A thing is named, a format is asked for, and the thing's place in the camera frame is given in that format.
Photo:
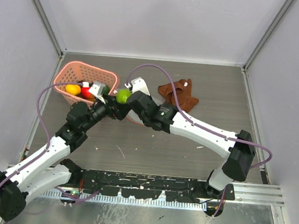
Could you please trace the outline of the clear zip top bag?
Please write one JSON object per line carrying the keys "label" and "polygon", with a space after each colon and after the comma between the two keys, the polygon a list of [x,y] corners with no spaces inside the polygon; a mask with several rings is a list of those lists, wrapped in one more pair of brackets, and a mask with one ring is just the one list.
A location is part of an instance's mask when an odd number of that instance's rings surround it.
{"label": "clear zip top bag", "polygon": [[[160,105],[162,104],[164,101],[163,100],[160,100],[158,98],[153,98],[154,102],[156,103],[156,105]],[[137,124],[137,125],[143,125],[143,122],[142,120],[139,118],[139,116],[133,111],[133,110],[130,110],[129,113],[127,114],[126,118]]]}

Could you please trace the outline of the red tomato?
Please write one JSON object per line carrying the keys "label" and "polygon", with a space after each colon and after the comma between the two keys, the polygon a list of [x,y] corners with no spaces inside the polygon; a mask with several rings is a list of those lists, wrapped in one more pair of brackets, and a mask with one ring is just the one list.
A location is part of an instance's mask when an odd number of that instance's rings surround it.
{"label": "red tomato", "polygon": [[81,95],[83,98],[87,99],[87,100],[90,100],[90,99],[93,99],[94,98],[94,95],[92,95],[90,92],[89,92],[89,89],[90,87],[89,86],[82,86],[81,87]]}

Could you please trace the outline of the light green apple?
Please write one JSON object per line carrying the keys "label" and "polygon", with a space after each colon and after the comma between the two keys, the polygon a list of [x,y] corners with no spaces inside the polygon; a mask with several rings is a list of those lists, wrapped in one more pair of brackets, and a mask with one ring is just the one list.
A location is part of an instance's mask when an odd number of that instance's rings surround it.
{"label": "light green apple", "polygon": [[116,93],[116,101],[120,104],[126,104],[131,95],[132,92],[129,89],[121,89]]}

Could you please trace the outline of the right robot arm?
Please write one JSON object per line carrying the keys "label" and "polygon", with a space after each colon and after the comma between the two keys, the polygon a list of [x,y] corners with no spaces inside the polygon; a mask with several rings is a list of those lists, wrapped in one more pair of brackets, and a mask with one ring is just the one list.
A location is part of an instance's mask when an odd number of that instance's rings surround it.
{"label": "right robot arm", "polygon": [[157,105],[150,96],[141,91],[129,96],[127,104],[145,126],[155,131],[188,138],[213,150],[224,159],[224,162],[210,173],[205,183],[207,196],[220,198],[229,183],[246,180],[255,157],[255,149],[249,132],[226,131],[226,136],[220,137],[217,135],[221,132],[219,128],[198,121],[185,112],[180,112],[172,104]]}

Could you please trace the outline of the orange yellow fruit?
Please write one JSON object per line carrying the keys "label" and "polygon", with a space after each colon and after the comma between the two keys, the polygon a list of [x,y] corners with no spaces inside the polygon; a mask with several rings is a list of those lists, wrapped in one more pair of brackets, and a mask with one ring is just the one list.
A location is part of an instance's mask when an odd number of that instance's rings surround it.
{"label": "orange yellow fruit", "polygon": [[65,86],[65,91],[73,96],[78,96],[81,93],[81,87],[79,85],[68,84]]}

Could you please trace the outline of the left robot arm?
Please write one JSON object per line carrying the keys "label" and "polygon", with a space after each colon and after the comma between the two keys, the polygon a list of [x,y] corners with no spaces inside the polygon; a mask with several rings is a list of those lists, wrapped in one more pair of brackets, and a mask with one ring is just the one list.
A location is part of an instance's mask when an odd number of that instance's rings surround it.
{"label": "left robot arm", "polygon": [[103,118],[123,120],[130,107],[106,96],[92,106],[74,103],[66,123],[48,137],[47,143],[24,161],[0,170],[0,217],[3,221],[16,218],[25,206],[41,193],[56,186],[77,186],[82,179],[81,167],[67,158],[88,138],[87,131]]}

